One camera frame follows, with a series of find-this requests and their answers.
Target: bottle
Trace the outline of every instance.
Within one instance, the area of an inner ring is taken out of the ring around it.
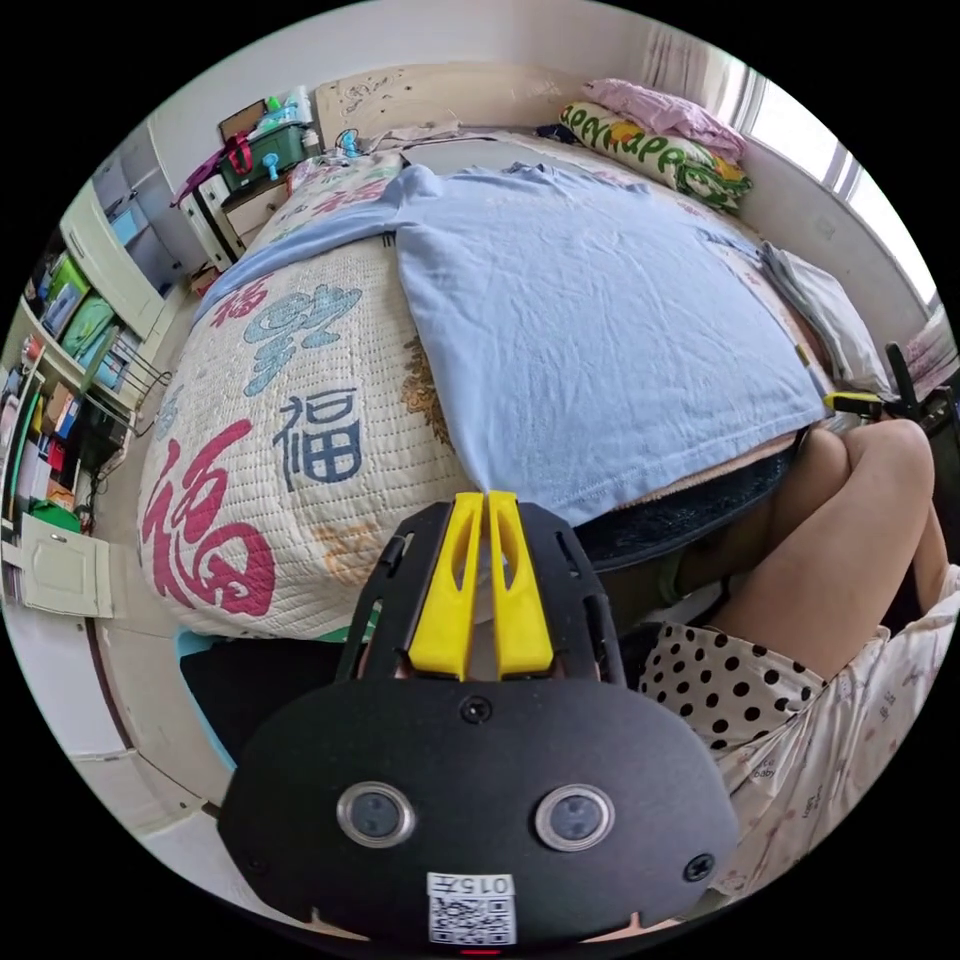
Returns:
[[[312,128],[307,128],[303,131],[303,136],[300,138],[300,142],[303,144],[303,152],[308,157],[316,157],[320,153],[320,137],[317,136],[317,131]]]

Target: cloth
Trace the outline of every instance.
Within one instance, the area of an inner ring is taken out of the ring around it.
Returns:
[[[664,623],[636,682],[714,754],[740,843],[713,887],[739,898],[828,836],[876,782],[936,679],[960,613],[960,567],[937,604],[885,627],[830,682],[709,628]]]
[[[650,90],[626,80],[591,80],[584,96],[632,120],[651,133],[678,134],[701,143],[728,163],[739,163],[747,142],[733,127],[697,103],[670,93]]]
[[[750,244],[644,184],[542,165],[445,178],[408,167],[379,200],[245,257],[197,317],[282,266],[386,232],[480,490],[575,526],[823,418],[789,336],[710,249]]]
[[[938,307],[926,326],[904,348],[903,358],[910,371],[917,399],[921,402],[930,393],[960,370],[957,342],[950,330],[944,308]]]
[[[764,242],[764,276],[816,330],[833,363],[833,378],[854,390],[890,396],[890,380],[866,324],[840,281],[825,270]]]
[[[410,143],[420,143],[424,140],[456,137],[459,132],[459,120],[442,120],[439,123],[427,123],[419,127],[397,127],[393,130],[387,130],[386,133],[378,133],[373,137],[361,138],[357,141],[357,148],[362,153],[373,153],[374,150],[389,150]]]

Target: green patterned pillow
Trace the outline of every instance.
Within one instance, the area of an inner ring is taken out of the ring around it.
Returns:
[[[565,107],[560,122],[585,146],[711,207],[737,212],[753,186],[737,166],[683,137],[651,134],[596,103]]]

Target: curtain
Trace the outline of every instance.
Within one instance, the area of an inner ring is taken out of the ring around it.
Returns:
[[[655,20],[644,24],[632,79],[716,113],[730,80],[731,57],[689,33]]]

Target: box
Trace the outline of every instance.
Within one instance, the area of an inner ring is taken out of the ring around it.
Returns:
[[[71,513],[77,502],[73,492],[63,486],[63,484],[57,483],[56,480],[47,482],[46,499],[50,503],[55,503],[58,507],[63,507],[64,510],[69,510]]]
[[[80,401],[73,399],[70,401],[70,404],[64,408],[63,413],[60,414],[60,419],[57,421],[56,429],[54,433],[60,440],[66,440],[70,436],[70,431],[73,429],[74,423],[77,421],[77,414],[80,412]]]
[[[246,187],[257,180],[270,176],[270,171],[263,165],[263,158],[270,153],[277,155],[277,172],[283,173],[289,167],[299,163],[306,154],[303,151],[301,136],[303,128],[296,123],[290,123],[283,127],[277,127],[261,134],[256,140],[250,140],[247,146],[250,149],[251,169],[243,173],[238,173],[233,166],[228,154],[220,161],[220,176],[227,184],[227,189],[234,193],[241,187]],[[237,154],[237,160],[242,165],[243,155],[240,151],[234,151]]]
[[[46,434],[52,434],[56,432],[57,423],[59,423],[60,417],[63,415],[65,410],[69,409],[70,404],[73,403],[75,399],[76,398],[74,395],[66,386],[64,386],[62,383],[58,383],[53,388],[53,394],[51,395],[50,400],[43,408],[41,430]]]
[[[216,282],[220,276],[220,271],[210,264],[201,267],[190,278],[190,289],[198,296],[202,297]]]

